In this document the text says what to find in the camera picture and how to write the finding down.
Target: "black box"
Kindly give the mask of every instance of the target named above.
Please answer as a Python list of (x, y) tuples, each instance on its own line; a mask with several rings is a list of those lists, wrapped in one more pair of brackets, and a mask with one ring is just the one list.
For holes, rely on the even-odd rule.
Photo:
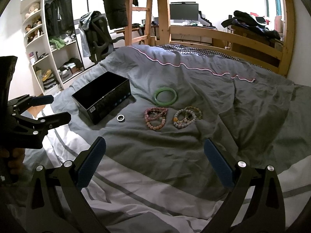
[(130, 95), (129, 79), (106, 72), (75, 92), (72, 97), (79, 110), (97, 124)]

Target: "green jade bangle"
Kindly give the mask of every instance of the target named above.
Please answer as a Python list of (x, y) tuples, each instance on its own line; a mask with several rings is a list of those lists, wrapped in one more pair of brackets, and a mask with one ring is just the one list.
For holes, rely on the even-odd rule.
[[(170, 91), (174, 94), (174, 99), (171, 100), (170, 102), (160, 102), (158, 101), (156, 98), (158, 97), (158, 95), (161, 93), (161, 92), (164, 92), (164, 91)], [(165, 106), (169, 106), (169, 105), (172, 105), (176, 99), (177, 99), (177, 94), (176, 94), (176, 91), (174, 89), (171, 89), (171, 88), (159, 88), (158, 90), (155, 91), (154, 95), (153, 95), (153, 99), (155, 101), (155, 103), (158, 105), (158, 106), (161, 106), (161, 107), (165, 107)]]

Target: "metal bolt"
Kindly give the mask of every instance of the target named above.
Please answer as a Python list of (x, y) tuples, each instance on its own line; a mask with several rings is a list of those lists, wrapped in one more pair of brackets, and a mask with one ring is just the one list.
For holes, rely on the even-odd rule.
[(67, 160), (65, 163), (64, 163), (64, 166), (65, 167), (70, 167), (73, 163), (70, 161), (70, 160)]
[(43, 166), (40, 165), (40, 166), (37, 166), (36, 171), (40, 172), (42, 169), (43, 169)]
[(246, 166), (246, 163), (245, 163), (244, 161), (239, 161), (239, 162), (238, 162), (238, 165), (239, 165), (240, 167), (245, 167), (245, 166)]
[(267, 167), (269, 171), (273, 172), (274, 171), (274, 167), (273, 166), (268, 166)]

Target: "pink and white piping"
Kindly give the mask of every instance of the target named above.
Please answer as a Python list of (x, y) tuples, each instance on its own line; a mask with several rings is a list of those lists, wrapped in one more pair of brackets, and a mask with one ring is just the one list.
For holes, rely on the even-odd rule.
[(229, 74), (230, 77), (231, 77), (231, 79), (234, 79), (235, 77), (237, 77), (239, 80), (245, 80), (245, 81), (250, 82), (250, 83), (251, 83), (251, 82), (254, 82), (254, 81), (256, 80), (255, 78), (253, 78), (252, 80), (248, 80), (248, 79), (246, 79), (246, 78), (240, 77), (238, 74), (236, 74), (236, 75), (234, 75), (234, 76), (231, 76), (231, 74), (230, 74), (229, 72), (224, 72), (223, 74), (217, 74), (217, 73), (213, 72), (212, 70), (210, 70), (210, 69), (208, 69), (208, 68), (196, 68), (196, 67), (190, 68), (190, 67), (187, 67), (186, 64), (184, 64), (184, 63), (180, 63), (179, 65), (174, 65), (174, 64), (172, 64), (172, 63), (162, 63), (162, 62), (160, 62), (159, 60), (154, 60), (154, 59), (152, 59), (152, 58), (149, 57), (147, 54), (145, 54), (144, 52), (142, 52), (141, 50), (139, 50), (139, 49), (137, 49), (137, 48), (135, 48), (135, 47), (133, 47), (133, 46), (129, 46), (129, 47), (131, 47), (131, 48), (133, 48), (133, 49), (139, 51), (141, 54), (145, 55), (149, 60), (151, 60), (151, 61), (156, 61), (156, 62), (158, 62), (158, 63), (161, 64), (161, 65), (171, 65), (171, 66), (174, 66), (174, 67), (180, 67), (180, 65), (184, 65), (184, 67), (187, 68), (187, 69), (189, 69), (189, 70), (195, 69), (195, 70), (200, 70), (200, 71), (209, 71), (209, 72), (211, 72), (211, 73), (212, 73), (213, 75), (215, 75), (215, 76), (224, 76), (224, 75), (226, 75), (226, 74)]

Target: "wooden bunk bed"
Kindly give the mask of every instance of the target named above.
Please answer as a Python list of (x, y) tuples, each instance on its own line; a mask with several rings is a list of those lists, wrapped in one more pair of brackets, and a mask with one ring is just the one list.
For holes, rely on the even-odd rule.
[[(158, 0), (158, 11), (159, 11), (159, 35), (160, 39), (156, 40), (156, 37), (151, 36), (151, 12), (152, 12), (152, 0), (147, 0), (147, 7), (133, 7), (133, 0), (126, 0), (128, 21), (132, 22), (133, 11), (146, 11), (146, 30), (145, 35), (132, 38), (132, 29), (130, 27), (125, 28), (125, 45), (129, 46), (136, 42), (144, 41), (145, 44), (150, 46), (155, 45), (166, 45), (166, 44), (180, 44), (189, 47), (210, 49), (224, 53), (229, 56), (237, 57), (246, 60), (250, 63), (267, 68), (277, 74), (287, 76), (290, 63), (292, 60), (292, 53), (295, 39), (295, 13), (293, 0), (284, 0), (284, 13), (285, 13), (285, 25), (283, 35), (283, 50), (279, 51), (269, 45), (261, 43), (259, 41), (232, 34), (228, 32), (222, 32), (218, 30), (206, 29), (202, 27), (193, 26), (171, 26), (170, 25), (170, 12), (169, 12), (169, 0)], [(192, 35), (200, 37), (208, 37), (213, 40), (223, 41), (231, 44), (238, 44), (246, 46), (254, 50), (254, 52), (261, 52), (276, 59), (278, 64), (272, 65), (265, 61), (246, 55), (242, 52), (232, 51), (231, 48), (210, 46), (206, 44), (197, 44), (191, 42), (176, 42), (171, 40), (172, 34)]]

